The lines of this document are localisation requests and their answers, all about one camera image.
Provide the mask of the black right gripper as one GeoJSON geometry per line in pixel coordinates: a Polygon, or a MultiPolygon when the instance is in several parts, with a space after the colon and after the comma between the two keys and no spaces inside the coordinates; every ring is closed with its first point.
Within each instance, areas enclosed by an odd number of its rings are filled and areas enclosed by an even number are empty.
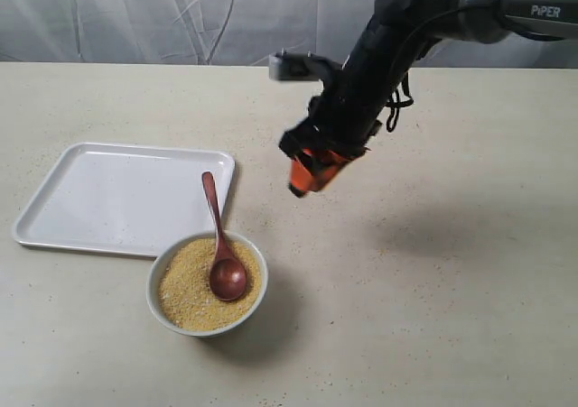
{"type": "Polygon", "coordinates": [[[433,24],[432,19],[370,19],[340,74],[322,82],[323,90],[310,100],[304,120],[281,137],[279,148],[293,158],[289,190],[297,198],[323,190],[365,155],[366,143],[378,129],[378,115],[434,41],[428,32],[433,24]]]}

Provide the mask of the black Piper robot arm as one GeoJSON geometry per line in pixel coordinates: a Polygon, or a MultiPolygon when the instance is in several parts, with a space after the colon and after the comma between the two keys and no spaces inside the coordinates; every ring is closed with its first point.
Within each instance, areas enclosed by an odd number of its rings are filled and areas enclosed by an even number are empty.
{"type": "Polygon", "coordinates": [[[278,81],[315,81],[304,120],[279,147],[291,160],[289,190],[322,190],[366,153],[380,129],[393,131],[414,102],[408,71],[445,39],[492,44],[511,33],[538,42],[577,35],[577,0],[375,0],[374,12],[343,63],[311,53],[269,58],[278,81]]]}

